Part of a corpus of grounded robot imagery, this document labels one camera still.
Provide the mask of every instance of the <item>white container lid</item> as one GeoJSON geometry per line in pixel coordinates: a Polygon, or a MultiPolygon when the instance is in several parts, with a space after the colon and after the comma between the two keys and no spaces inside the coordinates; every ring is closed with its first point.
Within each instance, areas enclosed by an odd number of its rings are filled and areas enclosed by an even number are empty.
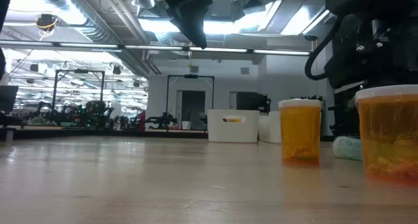
{"type": "Polygon", "coordinates": [[[418,84],[383,86],[364,89],[356,92],[355,100],[367,99],[371,97],[398,96],[398,95],[418,95],[418,84]]]}
{"type": "Polygon", "coordinates": [[[309,99],[290,99],[290,100],[283,100],[279,103],[279,108],[282,107],[290,107],[290,106],[316,106],[321,108],[322,103],[320,100],[309,100],[309,99]]]}

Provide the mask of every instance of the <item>orange plastic container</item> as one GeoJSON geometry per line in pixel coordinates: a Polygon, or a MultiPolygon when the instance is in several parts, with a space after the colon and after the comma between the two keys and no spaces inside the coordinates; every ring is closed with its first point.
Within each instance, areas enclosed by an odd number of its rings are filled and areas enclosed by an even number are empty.
{"type": "Polygon", "coordinates": [[[284,163],[319,165],[321,101],[291,99],[279,102],[281,156],[284,163]]]}
{"type": "Polygon", "coordinates": [[[356,93],[366,175],[418,185],[418,85],[356,93]]]}

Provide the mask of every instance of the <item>table surface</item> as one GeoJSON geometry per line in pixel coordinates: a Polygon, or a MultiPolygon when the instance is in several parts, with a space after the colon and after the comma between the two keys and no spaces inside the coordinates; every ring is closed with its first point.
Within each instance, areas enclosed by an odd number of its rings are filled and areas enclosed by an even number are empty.
{"type": "Polygon", "coordinates": [[[0,149],[0,222],[418,223],[418,188],[364,177],[322,144],[320,168],[280,145],[69,137],[0,149]]]}

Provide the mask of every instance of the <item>mint green object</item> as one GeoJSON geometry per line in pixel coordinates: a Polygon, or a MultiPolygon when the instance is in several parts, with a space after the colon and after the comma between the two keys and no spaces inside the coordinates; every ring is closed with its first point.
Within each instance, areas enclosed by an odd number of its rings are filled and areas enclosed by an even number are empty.
{"type": "Polygon", "coordinates": [[[343,159],[363,160],[361,140],[348,136],[339,136],[332,143],[334,155],[343,159]]]}

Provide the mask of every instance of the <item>black hose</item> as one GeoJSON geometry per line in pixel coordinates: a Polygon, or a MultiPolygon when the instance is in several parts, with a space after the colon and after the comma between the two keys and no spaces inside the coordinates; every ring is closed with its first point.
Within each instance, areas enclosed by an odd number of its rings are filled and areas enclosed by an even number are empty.
{"type": "Polygon", "coordinates": [[[325,48],[325,46],[335,37],[335,34],[337,34],[343,20],[344,20],[344,17],[342,16],[337,17],[337,19],[335,20],[335,24],[332,27],[331,31],[328,33],[325,39],[321,42],[321,44],[319,44],[318,47],[312,52],[312,55],[308,58],[308,61],[305,64],[305,75],[309,79],[323,80],[327,77],[327,74],[325,73],[314,76],[311,72],[312,65],[314,64],[316,57],[321,53],[321,51],[325,48]]]}

